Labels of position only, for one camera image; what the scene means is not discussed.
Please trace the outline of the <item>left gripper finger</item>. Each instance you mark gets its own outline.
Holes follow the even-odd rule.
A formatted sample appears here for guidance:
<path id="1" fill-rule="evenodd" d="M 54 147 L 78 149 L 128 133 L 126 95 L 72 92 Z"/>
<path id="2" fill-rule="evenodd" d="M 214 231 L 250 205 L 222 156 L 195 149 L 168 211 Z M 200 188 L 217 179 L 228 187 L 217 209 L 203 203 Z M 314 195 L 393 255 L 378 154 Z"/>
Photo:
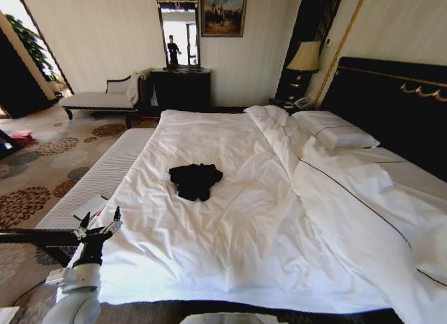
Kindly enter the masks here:
<path id="1" fill-rule="evenodd" d="M 106 226 L 102 227 L 102 233 L 115 233 L 122 225 L 120 207 L 117 206 L 113 220 Z"/>
<path id="2" fill-rule="evenodd" d="M 80 226 L 78 227 L 78 238 L 84 238 L 87 236 L 89 222 L 90 222 L 90 213 L 87 213 L 80 220 Z"/>

